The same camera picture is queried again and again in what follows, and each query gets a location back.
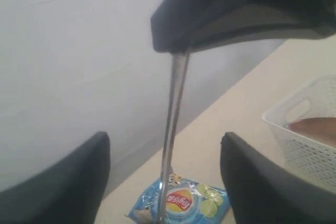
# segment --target chip bag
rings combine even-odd
[[[157,216],[160,180],[148,187],[128,217],[138,224],[154,223]],[[220,223],[229,209],[224,190],[199,184],[171,173],[165,223]]]

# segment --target lay's logo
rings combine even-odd
[[[192,196],[188,190],[175,191],[167,196],[167,208],[174,212],[187,211],[192,202]]]

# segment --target white plastic basket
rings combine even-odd
[[[268,110],[263,119],[281,146],[287,166],[313,184],[336,193],[336,149],[286,128],[288,113],[305,101],[309,108],[296,120],[336,117],[336,75],[309,82]]]

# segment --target basket handle hole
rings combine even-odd
[[[294,122],[300,119],[303,115],[305,115],[310,109],[310,102],[308,100],[304,100],[292,108],[286,114],[287,122]]]

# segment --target white wall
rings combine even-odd
[[[151,47],[160,1],[0,0],[0,190],[95,131],[111,138],[109,189],[160,148],[171,60]],[[180,128],[280,43],[195,54]]]

